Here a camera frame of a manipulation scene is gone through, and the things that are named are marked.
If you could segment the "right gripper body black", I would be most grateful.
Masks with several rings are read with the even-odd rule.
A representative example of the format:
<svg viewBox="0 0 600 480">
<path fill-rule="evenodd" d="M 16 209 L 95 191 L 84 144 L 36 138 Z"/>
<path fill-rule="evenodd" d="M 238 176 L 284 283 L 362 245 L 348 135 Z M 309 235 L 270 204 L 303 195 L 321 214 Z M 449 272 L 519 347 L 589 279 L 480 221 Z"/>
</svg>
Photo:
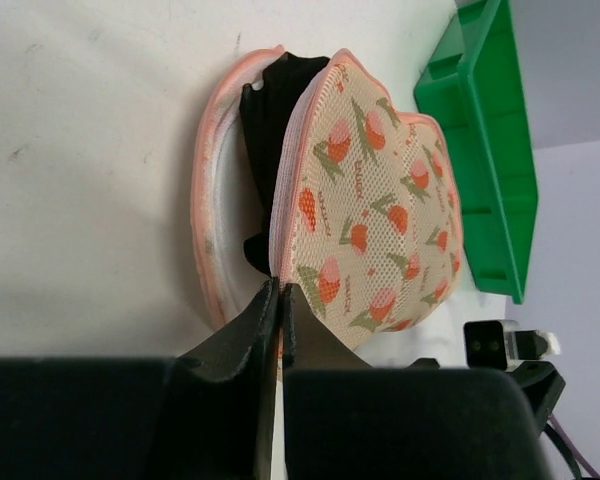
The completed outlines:
<svg viewBox="0 0 600 480">
<path fill-rule="evenodd" d="M 404 421 L 413 425 L 545 425 L 566 386 L 546 361 L 501 371 L 424 358 L 404 371 Z"/>
</svg>

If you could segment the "green plastic tray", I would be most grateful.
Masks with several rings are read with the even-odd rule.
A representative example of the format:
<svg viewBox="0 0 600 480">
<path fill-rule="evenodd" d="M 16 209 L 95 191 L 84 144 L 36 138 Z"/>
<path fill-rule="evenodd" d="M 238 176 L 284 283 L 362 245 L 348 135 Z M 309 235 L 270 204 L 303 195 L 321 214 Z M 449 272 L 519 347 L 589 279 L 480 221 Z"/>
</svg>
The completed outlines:
<svg viewBox="0 0 600 480">
<path fill-rule="evenodd" d="M 538 188 L 509 2 L 458 9 L 414 97 L 447 141 L 476 288 L 523 303 Z"/>
</svg>

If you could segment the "peach floral mesh laundry bag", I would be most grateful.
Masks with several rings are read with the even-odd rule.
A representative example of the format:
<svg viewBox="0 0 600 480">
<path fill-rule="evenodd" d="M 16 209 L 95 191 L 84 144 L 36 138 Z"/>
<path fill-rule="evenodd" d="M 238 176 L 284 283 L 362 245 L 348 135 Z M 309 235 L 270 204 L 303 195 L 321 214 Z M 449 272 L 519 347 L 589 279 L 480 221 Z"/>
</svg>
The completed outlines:
<svg viewBox="0 0 600 480">
<path fill-rule="evenodd" d="M 302 290 L 348 348 L 423 321 L 454 290 L 463 258 L 458 189 L 438 123 L 397 111 L 348 50 L 300 95 L 284 135 L 269 232 L 270 275 L 243 242 L 263 209 L 239 114 L 242 86 L 288 52 L 253 51 L 229 70 L 199 124 L 191 226 L 201 288 L 223 327 L 267 278 Z"/>
</svg>

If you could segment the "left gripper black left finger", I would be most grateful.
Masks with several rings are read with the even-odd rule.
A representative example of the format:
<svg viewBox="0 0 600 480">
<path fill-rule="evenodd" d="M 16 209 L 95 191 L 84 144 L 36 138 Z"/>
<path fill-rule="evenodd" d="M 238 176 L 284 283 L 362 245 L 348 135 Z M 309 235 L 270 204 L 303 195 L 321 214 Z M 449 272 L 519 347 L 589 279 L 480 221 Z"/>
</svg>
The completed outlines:
<svg viewBox="0 0 600 480">
<path fill-rule="evenodd" d="M 0 358 L 0 479 L 266 479 L 279 286 L 177 357 Z"/>
</svg>

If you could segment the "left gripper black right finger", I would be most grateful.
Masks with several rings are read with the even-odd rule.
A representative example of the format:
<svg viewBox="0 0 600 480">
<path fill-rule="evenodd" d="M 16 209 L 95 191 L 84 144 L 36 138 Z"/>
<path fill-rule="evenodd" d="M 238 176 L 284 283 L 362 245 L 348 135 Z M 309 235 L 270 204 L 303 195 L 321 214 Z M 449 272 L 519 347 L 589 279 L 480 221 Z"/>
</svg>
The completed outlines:
<svg viewBox="0 0 600 480">
<path fill-rule="evenodd" d="M 547 479 L 529 403 L 490 369 L 374 368 L 281 297 L 291 479 Z"/>
</svg>

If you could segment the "black bra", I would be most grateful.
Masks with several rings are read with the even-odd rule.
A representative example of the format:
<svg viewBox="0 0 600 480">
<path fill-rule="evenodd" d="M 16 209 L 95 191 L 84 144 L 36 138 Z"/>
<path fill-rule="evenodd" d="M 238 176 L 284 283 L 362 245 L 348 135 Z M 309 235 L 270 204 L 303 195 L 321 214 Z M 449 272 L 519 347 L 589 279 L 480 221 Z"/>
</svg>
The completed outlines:
<svg viewBox="0 0 600 480">
<path fill-rule="evenodd" d="M 262 86 L 242 86 L 239 114 L 250 171 L 263 213 L 260 231 L 243 242 L 247 261 L 270 275 L 270 221 L 284 135 L 292 111 L 311 80 L 329 59 L 285 52 L 262 71 Z"/>
</svg>

